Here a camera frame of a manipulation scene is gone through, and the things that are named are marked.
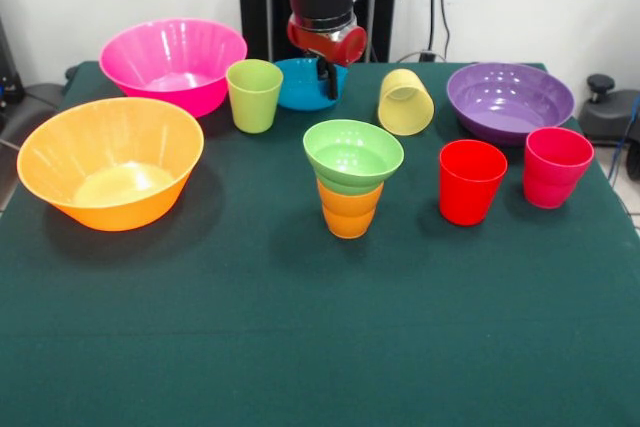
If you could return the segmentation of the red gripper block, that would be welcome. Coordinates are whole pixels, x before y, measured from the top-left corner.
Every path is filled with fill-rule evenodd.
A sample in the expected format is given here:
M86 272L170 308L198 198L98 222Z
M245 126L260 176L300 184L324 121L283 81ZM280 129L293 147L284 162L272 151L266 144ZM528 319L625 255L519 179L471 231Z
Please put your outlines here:
M337 31L312 31L298 25L291 17L287 35L295 47L319 56L316 60L317 77L319 80L328 78L328 97L336 100L338 80L334 64L349 66L361 58L367 46L366 31L355 21Z

